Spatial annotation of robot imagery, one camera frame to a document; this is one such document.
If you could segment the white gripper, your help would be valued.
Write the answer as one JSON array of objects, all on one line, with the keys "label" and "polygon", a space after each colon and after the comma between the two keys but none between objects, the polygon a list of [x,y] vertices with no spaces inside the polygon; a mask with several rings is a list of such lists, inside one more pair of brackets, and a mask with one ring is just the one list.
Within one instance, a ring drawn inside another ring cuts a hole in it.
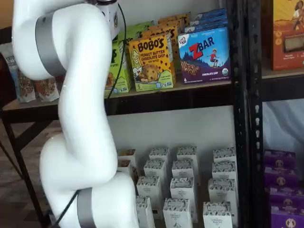
[{"label": "white gripper", "polygon": [[111,30],[111,36],[118,36],[118,2],[97,2],[96,6],[105,16]]}]

